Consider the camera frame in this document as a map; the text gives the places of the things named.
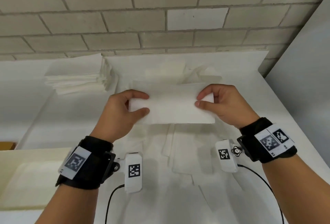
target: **person's left hand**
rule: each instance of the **person's left hand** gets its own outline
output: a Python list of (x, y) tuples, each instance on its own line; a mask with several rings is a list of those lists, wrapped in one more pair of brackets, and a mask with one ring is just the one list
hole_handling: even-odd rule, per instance
[(148, 99), (149, 96), (134, 89), (110, 96), (90, 136), (113, 143), (127, 135), (134, 124), (150, 111), (148, 108), (142, 108), (129, 112), (128, 102), (131, 98)]

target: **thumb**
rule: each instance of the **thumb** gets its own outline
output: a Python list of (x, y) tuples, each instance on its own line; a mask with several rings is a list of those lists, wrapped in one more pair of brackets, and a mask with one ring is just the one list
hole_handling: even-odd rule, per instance
[(195, 106), (202, 110), (211, 111), (217, 115), (221, 115), (221, 105), (206, 101), (196, 101)]
[(142, 109), (131, 112), (130, 115), (131, 115), (133, 122), (136, 123), (138, 120), (140, 120), (141, 118), (143, 118), (147, 114), (149, 114), (149, 112), (150, 112), (150, 109), (142, 108)]

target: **qr code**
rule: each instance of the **qr code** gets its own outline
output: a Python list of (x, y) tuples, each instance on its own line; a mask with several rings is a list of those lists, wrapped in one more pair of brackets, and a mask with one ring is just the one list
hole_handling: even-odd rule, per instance
[(86, 159), (78, 154), (73, 154), (65, 163), (65, 167), (77, 172)]
[(128, 178), (140, 176), (140, 164), (128, 165)]
[(219, 152), (221, 160), (229, 160), (230, 159), (228, 149), (218, 150), (218, 152)]
[(278, 141), (272, 135), (268, 135), (265, 138), (260, 140), (261, 144), (268, 150), (271, 151), (272, 149), (279, 146)]
[(281, 142), (284, 143), (287, 140), (289, 140), (289, 137), (287, 137), (286, 134), (284, 134), (284, 132), (281, 129), (276, 130), (275, 132), (273, 132), (273, 135)]

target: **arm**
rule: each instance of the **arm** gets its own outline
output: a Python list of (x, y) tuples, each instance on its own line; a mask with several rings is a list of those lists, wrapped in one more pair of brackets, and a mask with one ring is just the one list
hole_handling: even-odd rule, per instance
[[(110, 96), (90, 136), (113, 143), (127, 135), (134, 124), (149, 113), (147, 108), (129, 112), (128, 101), (131, 98), (148, 99), (149, 96), (136, 90)], [(92, 224), (97, 195), (98, 189), (60, 185), (36, 224)]]
[[(218, 115), (240, 129), (259, 116), (232, 85), (211, 84), (197, 100), (214, 94), (214, 103), (197, 101), (195, 105)], [(308, 167), (298, 155), (278, 158), (262, 164), (275, 197), (290, 224), (326, 224), (330, 221), (330, 185)]]

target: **hand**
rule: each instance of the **hand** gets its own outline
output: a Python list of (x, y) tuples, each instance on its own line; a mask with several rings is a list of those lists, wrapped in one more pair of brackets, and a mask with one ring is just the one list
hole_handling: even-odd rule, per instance
[(134, 124), (150, 111), (148, 108), (142, 108), (129, 112), (128, 102), (131, 98), (148, 99), (149, 96), (134, 89), (110, 96), (90, 136), (113, 143), (127, 135)]
[(221, 120), (238, 129), (260, 118), (241, 96), (235, 86), (210, 84), (198, 94), (197, 100), (202, 100), (211, 93), (214, 95), (214, 103), (196, 101), (195, 106), (215, 113)]

